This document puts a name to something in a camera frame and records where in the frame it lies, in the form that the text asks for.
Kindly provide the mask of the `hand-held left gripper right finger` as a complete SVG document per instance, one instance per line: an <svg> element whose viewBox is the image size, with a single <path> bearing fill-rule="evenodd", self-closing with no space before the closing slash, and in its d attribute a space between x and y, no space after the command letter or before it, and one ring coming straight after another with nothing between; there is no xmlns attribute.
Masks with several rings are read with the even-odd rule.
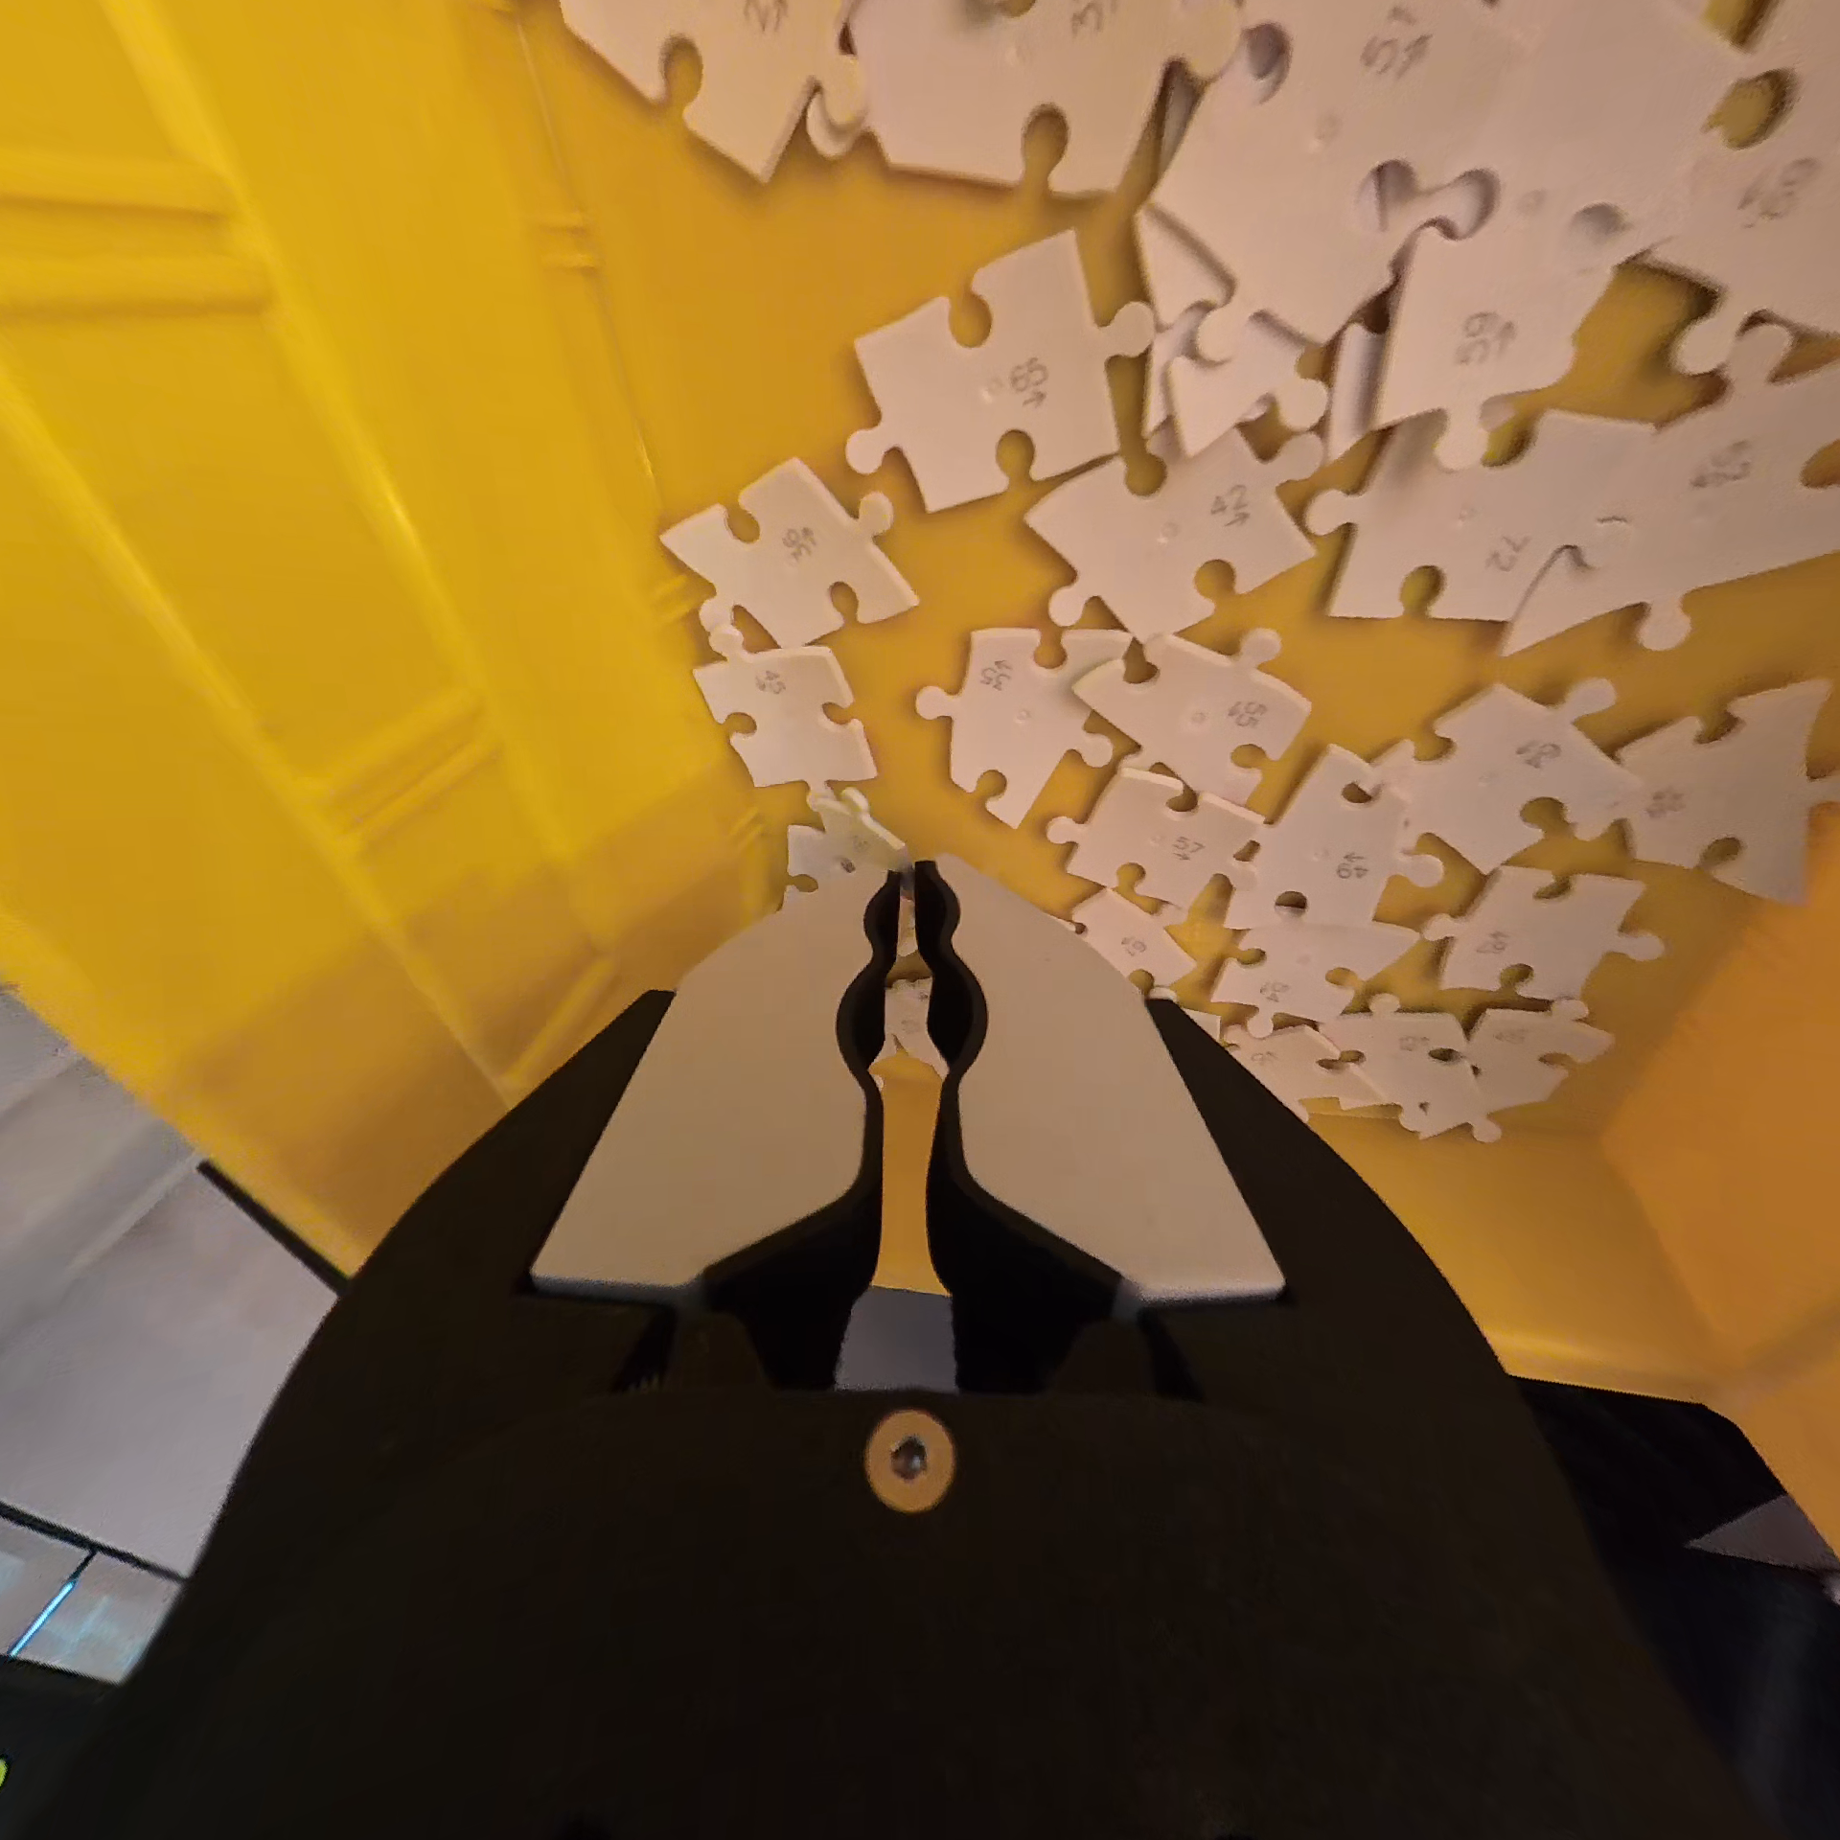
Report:
<svg viewBox="0 0 1840 1840"><path fill-rule="evenodd" d="M1153 998L960 859L922 863L922 956L946 1066L926 1246L960 1370L1057 1370L1102 1322L1281 1297Z"/></svg>

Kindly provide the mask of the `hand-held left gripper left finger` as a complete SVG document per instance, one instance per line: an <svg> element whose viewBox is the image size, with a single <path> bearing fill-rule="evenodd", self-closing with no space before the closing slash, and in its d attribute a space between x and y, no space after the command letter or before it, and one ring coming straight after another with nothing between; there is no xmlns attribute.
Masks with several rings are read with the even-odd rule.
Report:
<svg viewBox="0 0 1840 1840"><path fill-rule="evenodd" d="M725 1313L834 1361L880 1257L885 983L908 876L833 881L710 953L665 1007L535 1286Z"/></svg>

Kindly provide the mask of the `pile of puzzle pieces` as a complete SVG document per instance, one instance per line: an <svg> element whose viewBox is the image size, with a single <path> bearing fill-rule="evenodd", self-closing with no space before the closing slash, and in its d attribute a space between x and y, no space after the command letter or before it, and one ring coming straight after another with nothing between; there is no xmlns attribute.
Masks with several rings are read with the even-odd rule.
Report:
<svg viewBox="0 0 1840 1840"><path fill-rule="evenodd" d="M1631 962L1835 830L1835 4L563 4L817 179L638 194L715 504L697 685L1041 881L1298 1112L1497 1144Z"/></svg>

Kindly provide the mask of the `yellow plastic bin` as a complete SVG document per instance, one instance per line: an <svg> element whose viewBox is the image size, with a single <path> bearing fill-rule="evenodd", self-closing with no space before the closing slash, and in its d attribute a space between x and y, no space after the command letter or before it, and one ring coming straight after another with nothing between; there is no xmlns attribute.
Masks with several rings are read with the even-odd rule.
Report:
<svg viewBox="0 0 1840 1840"><path fill-rule="evenodd" d="M643 989L794 905L699 692L712 407L638 194L761 184L563 4L5 4L5 974L352 1267ZM1835 830L1631 962L1495 1144L1313 1111L1518 1374L1835 1496Z"/></svg>

